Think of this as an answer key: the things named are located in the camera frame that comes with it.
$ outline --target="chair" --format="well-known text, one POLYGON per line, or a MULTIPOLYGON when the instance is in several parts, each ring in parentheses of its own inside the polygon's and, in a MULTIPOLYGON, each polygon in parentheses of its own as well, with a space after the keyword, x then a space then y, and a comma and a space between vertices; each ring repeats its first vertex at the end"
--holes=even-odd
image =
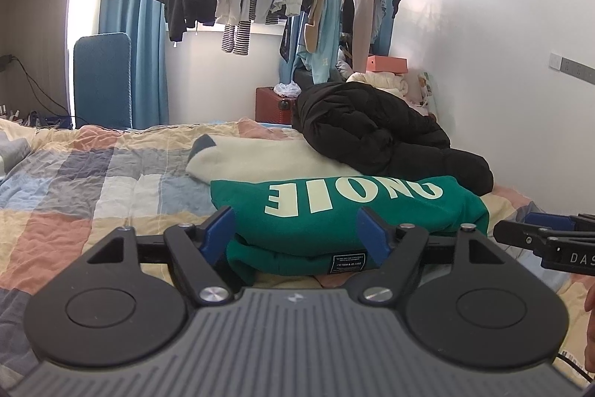
POLYGON ((124 32, 79 39, 73 50, 76 127, 132 128, 130 38, 124 32))

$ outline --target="green sweatshirt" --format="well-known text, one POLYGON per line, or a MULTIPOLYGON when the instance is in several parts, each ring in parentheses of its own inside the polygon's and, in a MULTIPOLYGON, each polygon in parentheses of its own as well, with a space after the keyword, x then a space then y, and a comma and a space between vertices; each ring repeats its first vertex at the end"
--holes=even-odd
POLYGON ((485 234, 489 221, 481 199, 453 177, 416 183, 364 175, 259 184, 216 180, 210 196, 217 209, 234 209, 237 234, 227 259, 248 284, 255 271, 293 276, 376 267, 356 233, 356 214, 364 206, 389 224, 411 222, 441 235, 454 235, 464 222, 485 234))

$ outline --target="white wall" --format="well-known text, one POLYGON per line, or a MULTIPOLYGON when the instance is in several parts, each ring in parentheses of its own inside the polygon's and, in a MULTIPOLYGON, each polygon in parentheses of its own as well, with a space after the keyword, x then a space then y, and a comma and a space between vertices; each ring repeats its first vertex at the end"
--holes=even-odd
MULTIPOLYGON (((7 31, 5 50, 17 56, 29 75, 62 106, 67 105, 66 12, 68 0, 7 0, 8 15, 3 26, 7 31)), ((8 100, 2 102, 9 110, 46 113, 36 100, 17 62, 5 73, 8 100)), ((53 112, 63 114, 39 90, 42 103, 53 112)))
POLYGON ((594 0, 403 0, 391 54, 429 71, 453 145, 543 209, 595 213, 595 86, 548 68, 595 67, 594 0))
MULTIPOLYGON (((0 26, 5 26, 8 22, 8 0, 0 0, 0 26)), ((0 28, 0 56, 8 53, 7 43, 8 33, 6 29, 0 28)), ((0 105, 8 103, 7 92, 7 72, 0 73, 0 105)))
POLYGON ((255 90, 279 82, 281 36, 253 33, 248 56, 224 53, 221 32, 187 32, 165 48, 170 123, 254 118, 255 90))

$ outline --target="black puffer jacket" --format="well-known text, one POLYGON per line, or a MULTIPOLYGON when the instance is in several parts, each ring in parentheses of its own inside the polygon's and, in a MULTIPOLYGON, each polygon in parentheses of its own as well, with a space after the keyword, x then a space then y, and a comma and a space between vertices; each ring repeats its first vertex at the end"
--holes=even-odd
POLYGON ((317 152, 364 175, 409 181, 452 175, 480 196, 494 187, 483 157, 450 148, 450 139, 429 116, 364 83, 323 83, 305 90, 292 124, 317 152))

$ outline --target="white blanket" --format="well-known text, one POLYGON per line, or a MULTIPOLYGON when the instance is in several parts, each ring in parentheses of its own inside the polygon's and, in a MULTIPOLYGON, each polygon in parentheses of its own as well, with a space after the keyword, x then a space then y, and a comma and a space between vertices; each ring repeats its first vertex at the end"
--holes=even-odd
POLYGON ((354 177, 358 171, 320 155, 305 140, 203 135, 190 152, 186 171, 212 180, 268 182, 296 178, 354 177))

